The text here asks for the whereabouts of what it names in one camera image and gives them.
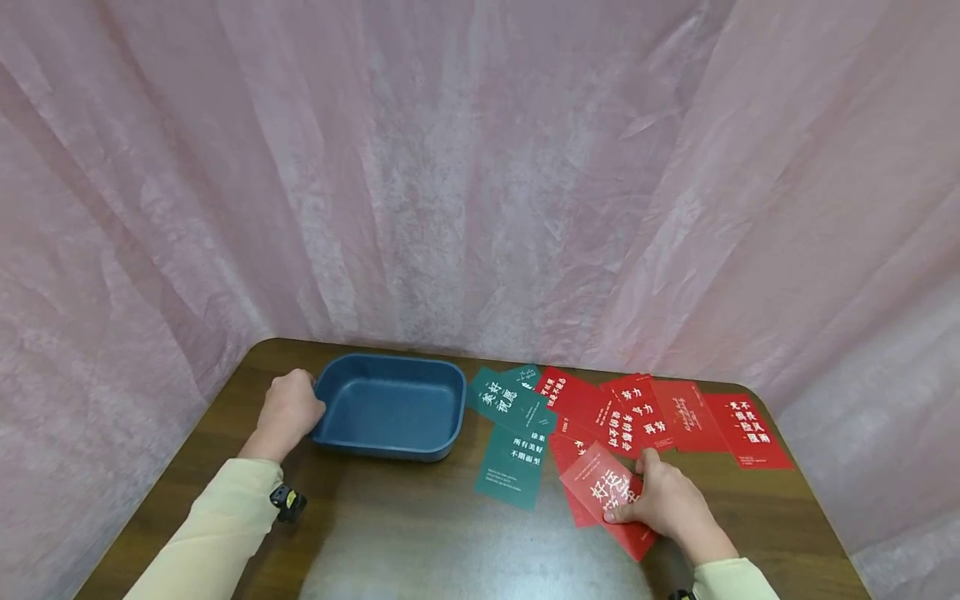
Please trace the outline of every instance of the stack of cards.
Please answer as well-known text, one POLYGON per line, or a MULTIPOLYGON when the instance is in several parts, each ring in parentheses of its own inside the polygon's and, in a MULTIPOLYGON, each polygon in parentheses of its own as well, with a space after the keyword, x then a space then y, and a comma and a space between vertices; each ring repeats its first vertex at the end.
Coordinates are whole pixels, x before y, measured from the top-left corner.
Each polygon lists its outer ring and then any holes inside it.
POLYGON ((534 367, 504 373, 483 368, 468 395, 468 406, 494 423, 473 488, 527 511, 537 505, 546 439, 557 422, 544 398, 529 389, 537 375, 534 367))
POLYGON ((481 369, 468 405, 495 423, 478 492, 534 510, 549 448, 574 526, 603 525, 638 561, 654 532, 603 520, 643 487, 612 454, 636 460, 645 447, 729 452, 742 468, 793 468, 749 396, 703 395, 693 381, 633 374, 596 387, 554 367, 542 374, 533 365, 481 369))

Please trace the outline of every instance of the light green sleeve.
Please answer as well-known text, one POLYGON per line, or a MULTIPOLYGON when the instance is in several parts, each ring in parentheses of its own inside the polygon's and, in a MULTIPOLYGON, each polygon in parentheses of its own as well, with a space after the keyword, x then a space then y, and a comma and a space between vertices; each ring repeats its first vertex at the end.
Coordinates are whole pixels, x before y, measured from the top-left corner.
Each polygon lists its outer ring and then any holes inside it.
POLYGON ((228 460, 126 599, 229 600, 276 519, 270 493, 282 480, 277 463, 228 460))
POLYGON ((779 600, 760 569, 747 559, 701 564, 693 569, 697 600, 779 600))

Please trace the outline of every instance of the right hand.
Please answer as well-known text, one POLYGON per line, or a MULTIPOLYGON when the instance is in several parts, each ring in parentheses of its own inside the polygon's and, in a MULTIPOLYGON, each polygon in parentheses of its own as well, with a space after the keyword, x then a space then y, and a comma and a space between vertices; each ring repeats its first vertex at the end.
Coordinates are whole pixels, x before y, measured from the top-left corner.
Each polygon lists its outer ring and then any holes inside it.
POLYGON ((675 540, 694 564, 739 556, 714 520, 704 495, 678 468, 663 462, 655 449, 644 448, 635 471, 643 475, 640 498, 608 511, 604 520, 646 523, 675 540))
POLYGON ((326 404, 313 394, 313 381, 313 375, 303 369, 274 378, 241 458, 280 463, 310 433, 326 412, 326 404))

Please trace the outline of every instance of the blue plastic container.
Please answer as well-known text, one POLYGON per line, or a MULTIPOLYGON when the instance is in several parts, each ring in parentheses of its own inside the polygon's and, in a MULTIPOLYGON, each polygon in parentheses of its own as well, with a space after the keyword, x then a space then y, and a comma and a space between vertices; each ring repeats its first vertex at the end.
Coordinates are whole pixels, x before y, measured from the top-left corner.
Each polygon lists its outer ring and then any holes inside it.
POLYGON ((385 354, 348 354, 314 386, 326 414, 310 434, 352 454, 432 463, 460 435, 467 379, 451 363, 385 354))

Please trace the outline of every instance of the red card with white characters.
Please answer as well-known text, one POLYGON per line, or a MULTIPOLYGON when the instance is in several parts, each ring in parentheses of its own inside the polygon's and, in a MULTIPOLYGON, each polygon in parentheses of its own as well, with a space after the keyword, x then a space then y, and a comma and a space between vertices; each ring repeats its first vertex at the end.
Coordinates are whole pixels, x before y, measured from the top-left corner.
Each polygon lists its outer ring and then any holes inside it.
POLYGON ((612 426, 614 422, 616 422, 617 426, 620 426, 620 422, 618 421, 621 417, 620 411, 611 411, 611 417, 610 426, 608 427, 606 434, 599 439, 597 438, 595 432, 590 431, 585 427, 581 427, 577 423, 564 417, 557 419, 557 426, 554 428, 553 432, 568 438, 573 438, 574 440, 582 440, 588 444, 599 442, 600 444, 606 446, 607 450, 614 454, 618 454, 633 460, 638 459, 640 457, 640 445, 634 444, 632 441, 624 441, 621 437, 623 432, 620 429, 612 426))
POLYGON ((741 468, 793 468, 793 462, 746 394, 704 394, 741 468))
POLYGON ((547 408, 592 431, 594 438, 607 435, 607 421, 616 404, 600 388, 556 367, 547 367, 535 391, 546 396, 547 408))
POLYGON ((654 379, 650 385, 666 418, 666 425, 673 431, 678 450, 730 451, 696 383, 654 379))
MULTIPOLYGON (((553 460, 557 463, 557 470, 560 473, 565 472, 572 466, 577 459, 587 453, 588 444, 580 440, 571 440, 562 435, 553 434, 547 438, 550 445, 550 451, 553 452, 553 460)), ((566 494, 566 504, 570 507, 570 514, 573 516, 573 526, 577 529, 581 527, 592 527, 597 524, 597 519, 587 510, 577 496, 564 486, 566 494)))
POLYGON ((636 374, 600 384, 600 389, 616 396, 623 408, 619 424, 621 440, 627 444, 656 448, 663 452, 675 445, 673 429, 667 424, 654 397, 651 375, 636 374))
POLYGON ((573 492, 589 513, 639 561, 653 545, 657 534, 643 523, 611 525, 603 518, 614 506, 639 498, 643 482, 620 464, 602 445, 594 444, 567 469, 560 480, 573 492))

